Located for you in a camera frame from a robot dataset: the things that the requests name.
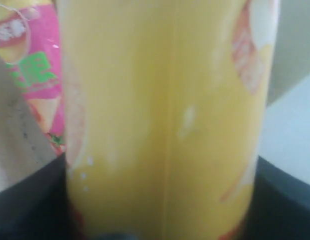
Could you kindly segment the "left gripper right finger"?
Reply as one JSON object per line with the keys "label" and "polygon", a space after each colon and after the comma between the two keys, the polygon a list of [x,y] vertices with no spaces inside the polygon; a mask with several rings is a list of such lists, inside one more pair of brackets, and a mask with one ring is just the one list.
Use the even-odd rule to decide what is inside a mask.
{"label": "left gripper right finger", "polygon": [[245,240],[310,240],[310,185],[258,159]]}

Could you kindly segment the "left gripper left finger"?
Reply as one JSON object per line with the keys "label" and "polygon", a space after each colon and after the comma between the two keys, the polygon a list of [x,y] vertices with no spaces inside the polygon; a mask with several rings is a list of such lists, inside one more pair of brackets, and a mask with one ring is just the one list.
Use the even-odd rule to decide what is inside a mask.
{"label": "left gripper left finger", "polygon": [[72,240],[62,154],[0,192],[0,240]]}

